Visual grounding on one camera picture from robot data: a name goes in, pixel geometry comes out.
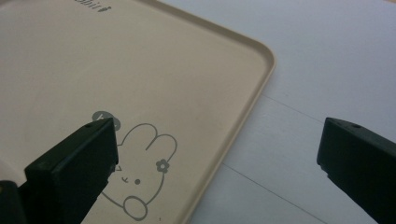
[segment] tray surface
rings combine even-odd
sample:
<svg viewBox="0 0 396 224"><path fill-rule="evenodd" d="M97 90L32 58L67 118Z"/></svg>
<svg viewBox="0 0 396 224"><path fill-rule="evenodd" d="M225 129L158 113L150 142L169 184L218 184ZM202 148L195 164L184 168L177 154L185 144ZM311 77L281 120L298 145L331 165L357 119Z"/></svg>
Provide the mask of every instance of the tray surface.
<svg viewBox="0 0 396 224"><path fill-rule="evenodd" d="M157 1L80 1L0 2L0 167L20 184L81 124L114 117L120 164L84 223L185 223L273 53Z"/></svg>

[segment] white surface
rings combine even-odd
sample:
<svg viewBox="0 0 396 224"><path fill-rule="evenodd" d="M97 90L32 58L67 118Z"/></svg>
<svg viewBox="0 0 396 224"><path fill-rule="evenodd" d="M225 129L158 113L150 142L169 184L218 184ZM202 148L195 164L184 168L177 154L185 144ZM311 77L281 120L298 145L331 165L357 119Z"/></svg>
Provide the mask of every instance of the white surface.
<svg viewBox="0 0 396 224"><path fill-rule="evenodd" d="M396 4L165 0L260 40L277 68L191 223L375 223L316 165L326 117L395 142Z"/></svg>

